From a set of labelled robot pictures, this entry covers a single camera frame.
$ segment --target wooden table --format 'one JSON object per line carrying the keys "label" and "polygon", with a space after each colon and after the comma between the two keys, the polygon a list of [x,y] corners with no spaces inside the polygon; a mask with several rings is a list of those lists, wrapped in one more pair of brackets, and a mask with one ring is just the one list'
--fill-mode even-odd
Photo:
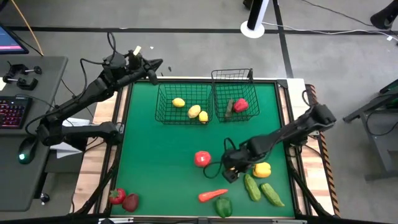
{"label": "wooden table", "polygon": [[[310,85],[305,85],[304,80],[294,78],[287,79],[286,83],[288,85],[288,91],[284,91],[284,88],[280,87],[280,98],[282,102],[284,119],[285,123],[289,122],[289,104],[291,105],[291,112],[294,119],[297,119],[301,114],[303,114],[308,106],[304,103],[302,99],[302,92],[306,90],[307,93],[311,97],[310,101],[316,100],[315,89]],[[124,105],[126,101],[127,95],[127,87],[121,93],[121,106],[119,108],[118,119],[117,122],[121,121],[124,112]],[[114,106],[116,102],[117,93],[115,95],[101,103],[97,104],[95,117],[93,122],[95,124],[100,124],[104,121],[111,121]],[[308,138],[307,145],[317,150],[322,154],[320,157],[316,152],[313,152],[312,149],[304,146],[303,151],[301,153],[302,156],[302,164],[303,171],[305,174],[305,180],[308,188],[311,190],[312,194],[316,197],[318,202],[323,206],[323,208],[329,212],[330,214],[340,215],[340,211],[338,208],[337,196],[335,193],[334,182],[333,182],[333,174],[330,167],[330,161],[328,157],[328,151],[325,144],[325,138],[322,133],[317,136],[318,139]],[[102,139],[97,140],[91,146],[98,144],[102,141]],[[73,197],[73,201],[75,203],[75,210],[78,210],[83,206],[83,204],[88,200],[91,194],[94,192],[95,188],[97,188],[98,183],[100,181],[101,169],[104,162],[104,154],[105,154],[106,145],[102,144],[98,147],[94,147],[86,152],[83,164],[81,166],[80,175],[78,178],[78,182],[75,189],[75,194]],[[108,163],[108,168],[110,168],[113,159],[114,153],[116,151],[116,147],[113,147],[111,150],[111,156]],[[301,193],[300,188],[296,184],[297,189],[297,197],[299,202],[299,207],[302,213],[305,212],[305,204],[304,198]],[[105,190],[103,191],[103,197],[100,205],[100,212],[106,207],[106,202],[108,199],[109,193],[109,183]],[[317,215],[315,211],[312,209],[312,215]]]}

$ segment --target plastic vegetable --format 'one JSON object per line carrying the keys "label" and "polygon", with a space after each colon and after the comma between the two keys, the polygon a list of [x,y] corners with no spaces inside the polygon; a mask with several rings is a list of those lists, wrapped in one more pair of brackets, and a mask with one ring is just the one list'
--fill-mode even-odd
{"label": "plastic vegetable", "polygon": [[202,124],[206,124],[208,120],[209,120],[209,116],[207,115],[206,111],[202,111],[199,113],[199,121]]}
{"label": "plastic vegetable", "polygon": [[234,111],[236,113],[245,111],[248,108],[249,108],[249,104],[247,103],[247,101],[244,98],[238,99],[237,102],[235,102],[235,104],[234,104]]}
{"label": "plastic vegetable", "polygon": [[199,151],[195,153],[195,158],[193,162],[198,167],[205,167],[211,162],[211,155],[209,152]]}
{"label": "plastic vegetable", "polygon": [[234,100],[229,99],[225,110],[225,118],[230,118],[232,116],[232,107],[234,106]]}
{"label": "plastic vegetable", "polygon": [[232,203],[228,197],[219,197],[215,202],[215,208],[221,218],[232,215]]}
{"label": "plastic vegetable", "polygon": [[202,193],[198,196],[199,202],[204,203],[209,201],[212,198],[215,198],[219,195],[225,194],[226,192],[228,192],[228,189],[219,189],[219,190],[215,190],[212,192],[205,192]]}
{"label": "plastic vegetable", "polygon": [[269,184],[261,184],[260,186],[262,193],[266,195],[268,201],[277,206],[277,207],[284,207],[285,204],[282,203],[278,193],[271,187]]}
{"label": "plastic vegetable", "polygon": [[261,199],[261,192],[256,181],[249,174],[244,175],[244,186],[249,193],[251,200],[258,202]]}
{"label": "plastic vegetable", "polygon": [[109,202],[113,205],[120,205],[126,198],[126,192],[123,189],[116,189],[111,191]]}
{"label": "plastic vegetable", "polygon": [[262,162],[254,165],[253,176],[265,178],[271,175],[271,165],[266,162]]}
{"label": "plastic vegetable", "polygon": [[173,105],[174,105],[175,107],[183,107],[183,106],[185,106],[185,101],[184,101],[183,99],[181,99],[181,98],[176,98],[176,99],[174,99],[174,100],[172,101],[172,103],[173,103]]}
{"label": "plastic vegetable", "polygon": [[122,208],[128,212],[133,212],[137,209],[139,197],[136,194],[129,194],[122,203]]}
{"label": "plastic vegetable", "polygon": [[196,118],[200,113],[200,106],[199,105],[193,105],[191,108],[188,110],[188,117],[189,118]]}

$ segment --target wire basket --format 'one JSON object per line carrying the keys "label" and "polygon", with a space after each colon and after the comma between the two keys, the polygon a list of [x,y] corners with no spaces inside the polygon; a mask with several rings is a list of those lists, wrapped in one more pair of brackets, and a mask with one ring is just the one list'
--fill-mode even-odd
{"label": "wire basket", "polygon": [[[189,118],[188,110],[193,105],[199,105],[202,111],[208,114],[208,124],[213,117],[213,92],[210,84],[169,84],[159,85],[155,119],[164,124],[200,124],[198,117]],[[172,101],[181,98],[185,106],[177,108]]]}
{"label": "wire basket", "polygon": [[[220,122],[248,121],[260,114],[252,69],[215,70],[211,73],[215,110]],[[228,101],[244,98],[249,108],[226,117]]]}

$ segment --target keyboard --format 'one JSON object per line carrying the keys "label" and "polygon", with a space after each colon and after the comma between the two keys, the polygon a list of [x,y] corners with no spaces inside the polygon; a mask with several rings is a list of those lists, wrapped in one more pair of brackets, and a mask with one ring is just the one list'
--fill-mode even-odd
{"label": "keyboard", "polygon": [[0,96],[0,129],[21,129],[32,104],[23,96]]}

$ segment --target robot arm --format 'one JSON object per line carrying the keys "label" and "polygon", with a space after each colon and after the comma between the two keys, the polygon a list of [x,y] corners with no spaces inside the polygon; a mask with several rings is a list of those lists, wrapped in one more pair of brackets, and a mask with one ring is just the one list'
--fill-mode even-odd
{"label": "robot arm", "polygon": [[303,115],[270,134],[254,136],[239,145],[239,149],[227,149],[221,157],[224,178],[232,183],[240,172],[246,172],[255,163],[267,159],[271,149],[281,141],[301,145],[313,131],[331,128],[336,118],[325,105],[311,106]]}
{"label": "robot arm", "polygon": [[80,95],[49,111],[36,129],[37,137],[46,146],[61,142],[72,144],[74,138],[101,137],[110,144],[117,144],[120,134],[111,122],[99,126],[64,127],[64,120],[73,116],[87,106],[104,101],[113,96],[115,91],[136,82],[140,78],[149,77],[156,85],[155,71],[162,64],[162,59],[146,60],[138,52],[129,51],[126,55],[115,53],[104,59],[103,71],[98,78],[90,83]]}

